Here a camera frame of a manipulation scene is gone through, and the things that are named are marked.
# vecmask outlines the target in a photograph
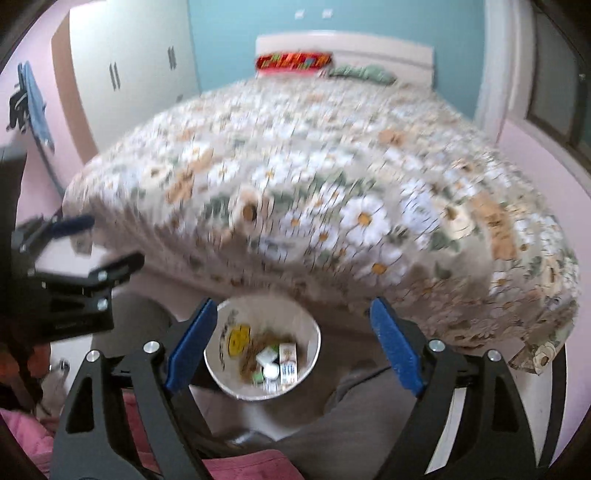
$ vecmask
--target hanging towel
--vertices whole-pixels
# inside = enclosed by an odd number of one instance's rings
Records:
[[[31,64],[25,62],[22,67],[19,65],[19,70],[22,71],[22,79],[27,90],[27,101],[33,135],[52,152],[55,152],[55,146],[53,138],[51,137],[51,132],[49,131],[49,125],[47,125],[47,121],[45,120],[46,105],[43,101],[41,90],[39,90],[37,82],[35,81]]]

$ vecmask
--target blue gripper pad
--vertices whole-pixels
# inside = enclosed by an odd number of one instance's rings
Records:
[[[168,357],[168,375],[164,386],[170,393],[189,385],[216,325],[217,305],[208,300]]]
[[[369,317],[374,333],[377,335],[382,350],[398,375],[402,386],[414,396],[421,394],[425,385],[421,379],[421,359],[414,352],[396,321],[390,316],[386,305],[376,299],[371,303]]]
[[[90,230],[95,225],[95,218],[92,215],[80,215],[73,218],[60,220],[50,226],[52,238],[75,235],[76,233]]]

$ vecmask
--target floral bedspread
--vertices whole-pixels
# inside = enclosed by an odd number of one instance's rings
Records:
[[[533,185],[434,93],[263,78],[157,115],[69,186],[74,239],[140,248],[226,294],[279,288],[363,317],[389,300],[428,337],[518,337],[540,373],[577,312],[578,267]]]

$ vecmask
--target white bowl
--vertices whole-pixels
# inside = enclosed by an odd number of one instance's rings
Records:
[[[295,337],[297,345],[304,349],[304,355],[299,354],[297,358],[297,382],[274,393],[247,384],[240,376],[240,356],[231,357],[228,352],[230,333],[239,325],[250,327],[251,338],[267,329],[278,335]],[[267,400],[299,385],[314,368],[319,353],[320,329],[300,305],[277,295],[247,295],[230,298],[217,307],[217,326],[205,349],[205,364],[219,387],[231,397]]]

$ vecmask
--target yellow smiley face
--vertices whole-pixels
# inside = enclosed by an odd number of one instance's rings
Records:
[[[251,343],[251,328],[249,325],[236,325],[228,337],[228,355],[241,355],[244,349]]]

